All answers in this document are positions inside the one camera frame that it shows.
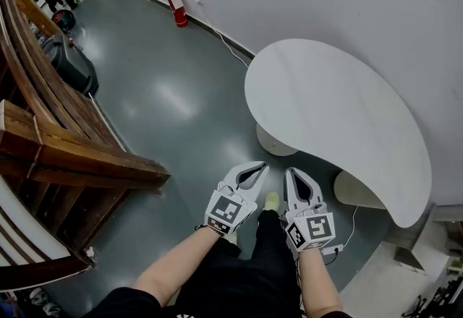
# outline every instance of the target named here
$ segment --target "cylindrical table base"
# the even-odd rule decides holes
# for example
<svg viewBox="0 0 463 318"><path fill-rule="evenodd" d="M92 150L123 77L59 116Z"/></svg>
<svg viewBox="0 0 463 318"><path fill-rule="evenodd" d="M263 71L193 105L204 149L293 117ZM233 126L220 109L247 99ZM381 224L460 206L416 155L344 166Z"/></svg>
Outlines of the cylindrical table base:
<svg viewBox="0 0 463 318"><path fill-rule="evenodd" d="M386 209L366 185L346 171L339 173L334 180L334 195L343 204Z"/></svg>
<svg viewBox="0 0 463 318"><path fill-rule="evenodd" d="M263 130L259 124L256 124L255 130L257 132L260 145L265 151L271 153L272 155L290 156L299 151L273 138L269 133Z"/></svg>

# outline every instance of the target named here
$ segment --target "desk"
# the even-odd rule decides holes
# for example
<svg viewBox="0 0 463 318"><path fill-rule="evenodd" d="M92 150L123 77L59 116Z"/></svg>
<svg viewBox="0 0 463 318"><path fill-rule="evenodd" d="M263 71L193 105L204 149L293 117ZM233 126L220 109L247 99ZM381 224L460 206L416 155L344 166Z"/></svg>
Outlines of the desk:
<svg viewBox="0 0 463 318"><path fill-rule="evenodd" d="M252 60L245 95L270 136L260 132L261 142L344 170L335 185L340 201L385 207L401 227L420 218L431 189L428 151L402 99L370 67L325 43L281 40Z"/></svg>

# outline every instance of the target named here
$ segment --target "beige floor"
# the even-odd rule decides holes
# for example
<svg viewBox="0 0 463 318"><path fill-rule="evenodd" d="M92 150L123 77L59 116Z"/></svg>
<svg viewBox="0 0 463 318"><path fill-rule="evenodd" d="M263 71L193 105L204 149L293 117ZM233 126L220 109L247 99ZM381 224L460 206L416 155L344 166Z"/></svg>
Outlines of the beige floor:
<svg viewBox="0 0 463 318"><path fill-rule="evenodd" d="M381 243L367 264L341 292L346 313L354 318L393 318L407 311L433 282L393 261L394 247Z"/></svg>

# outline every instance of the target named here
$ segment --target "red fire extinguisher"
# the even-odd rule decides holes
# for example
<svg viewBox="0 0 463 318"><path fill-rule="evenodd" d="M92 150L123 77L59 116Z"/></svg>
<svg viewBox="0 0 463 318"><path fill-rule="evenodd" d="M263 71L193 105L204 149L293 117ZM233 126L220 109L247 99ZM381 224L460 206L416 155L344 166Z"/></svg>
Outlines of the red fire extinguisher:
<svg viewBox="0 0 463 318"><path fill-rule="evenodd" d="M168 0L174 15L177 27L186 27L188 25L187 13L182 0Z"/></svg>

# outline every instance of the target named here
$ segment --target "glossy floor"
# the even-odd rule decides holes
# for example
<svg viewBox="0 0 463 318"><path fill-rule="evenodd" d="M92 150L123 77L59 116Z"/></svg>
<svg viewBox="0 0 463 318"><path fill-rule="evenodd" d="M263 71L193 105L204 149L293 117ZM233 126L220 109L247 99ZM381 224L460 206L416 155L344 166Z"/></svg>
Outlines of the glossy floor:
<svg viewBox="0 0 463 318"><path fill-rule="evenodd" d="M47 287L65 310L78 317L111 289L133 283L193 232L217 183L246 161L271 166L260 203L266 192L282 194L289 166L310 174L335 213L336 243L346 241L354 208L334 199L339 169L301 152L277 158L263 151L245 100L246 69L220 40L192 24L177 29L169 11L147 0L85 0L75 14L82 28L76 36L95 64L96 97L105 114L131 151L159 161L172 178L165 197L133 194L114 213L93 242L94 270ZM366 263L389 221L384 211L359 209L354 237L328 267L339 289ZM244 258L256 227L253 217L239 231Z"/></svg>

